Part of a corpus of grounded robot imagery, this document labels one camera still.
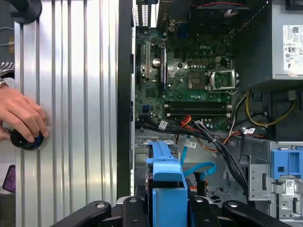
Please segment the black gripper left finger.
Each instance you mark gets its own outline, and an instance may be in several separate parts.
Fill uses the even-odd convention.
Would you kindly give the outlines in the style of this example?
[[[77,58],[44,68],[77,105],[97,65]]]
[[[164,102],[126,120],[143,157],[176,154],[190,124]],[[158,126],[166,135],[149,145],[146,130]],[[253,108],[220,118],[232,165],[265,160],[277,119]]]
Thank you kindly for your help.
[[[106,201],[93,201],[53,224],[54,227],[147,227],[144,202],[138,197],[125,197],[111,206]]]

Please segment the person's hand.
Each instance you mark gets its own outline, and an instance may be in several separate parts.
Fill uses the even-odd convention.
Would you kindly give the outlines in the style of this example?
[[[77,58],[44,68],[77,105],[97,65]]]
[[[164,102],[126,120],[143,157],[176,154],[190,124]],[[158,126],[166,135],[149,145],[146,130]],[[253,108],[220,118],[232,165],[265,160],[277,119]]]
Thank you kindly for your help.
[[[41,106],[7,85],[0,87],[0,139],[9,140],[10,133],[3,123],[17,130],[28,142],[34,142],[40,133],[49,136]]]

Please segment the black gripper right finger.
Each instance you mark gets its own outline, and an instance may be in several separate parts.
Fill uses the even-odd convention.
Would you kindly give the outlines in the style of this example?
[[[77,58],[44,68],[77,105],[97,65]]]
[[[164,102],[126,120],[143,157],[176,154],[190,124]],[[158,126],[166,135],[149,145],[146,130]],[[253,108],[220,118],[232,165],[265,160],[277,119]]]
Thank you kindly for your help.
[[[190,198],[191,227],[287,227],[288,225],[243,202],[225,201],[221,207],[207,197]]]

